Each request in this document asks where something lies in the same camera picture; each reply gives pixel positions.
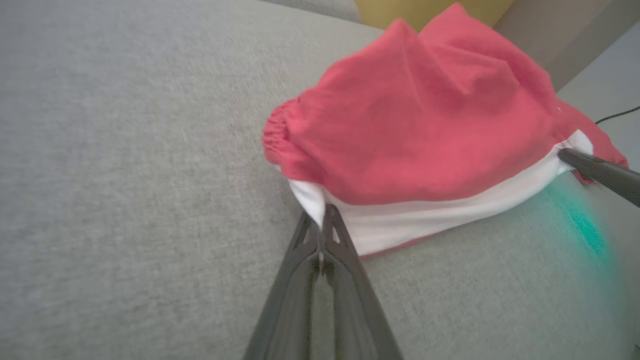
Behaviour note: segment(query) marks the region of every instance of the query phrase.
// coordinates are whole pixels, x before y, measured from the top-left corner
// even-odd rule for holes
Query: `thin black wire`
[[[608,117],[606,117],[606,118],[602,118],[602,119],[600,119],[600,120],[596,121],[596,125],[598,125],[599,123],[601,123],[601,122],[603,122],[603,121],[605,121],[605,120],[611,119],[612,117],[617,117],[617,116],[620,116],[620,115],[624,115],[624,114],[632,113],[632,112],[634,112],[634,111],[636,111],[636,110],[638,110],[638,109],[640,109],[640,106],[638,106],[637,108],[633,108],[633,109],[631,109],[631,110],[627,110],[627,111],[623,111],[623,112],[621,112],[621,113],[617,113],[617,114],[614,114],[614,115],[610,115],[610,116],[608,116]]]

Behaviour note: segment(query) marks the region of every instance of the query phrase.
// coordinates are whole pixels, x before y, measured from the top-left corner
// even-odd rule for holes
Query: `red fabric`
[[[416,34],[402,20],[274,110],[268,161],[350,204],[470,197],[582,130],[595,156],[627,166],[607,135],[557,99],[548,74],[454,4]]]

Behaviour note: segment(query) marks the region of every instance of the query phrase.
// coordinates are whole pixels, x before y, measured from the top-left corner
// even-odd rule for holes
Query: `yellow object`
[[[513,0],[459,0],[476,19],[493,27]],[[362,23],[386,29],[398,19],[404,19],[415,31],[455,3],[451,0],[355,0]]]

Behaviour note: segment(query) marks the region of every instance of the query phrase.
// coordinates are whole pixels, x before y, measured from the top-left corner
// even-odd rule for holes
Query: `white fabric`
[[[289,180],[289,184],[302,207],[320,226],[323,223],[324,204],[336,205],[356,250],[360,255],[367,255],[490,217],[523,203],[544,189],[556,176],[573,169],[557,157],[558,151],[567,147],[593,154],[593,144],[578,130],[569,139],[556,144],[531,167],[465,199],[350,205],[321,185],[296,180]]]

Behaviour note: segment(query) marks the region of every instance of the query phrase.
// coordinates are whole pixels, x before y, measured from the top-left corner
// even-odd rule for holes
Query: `clothing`
[[[263,145],[315,221],[338,206],[362,255],[513,208],[572,169],[563,147],[627,166],[543,69],[458,4],[419,34],[397,20],[332,65],[272,113]]]

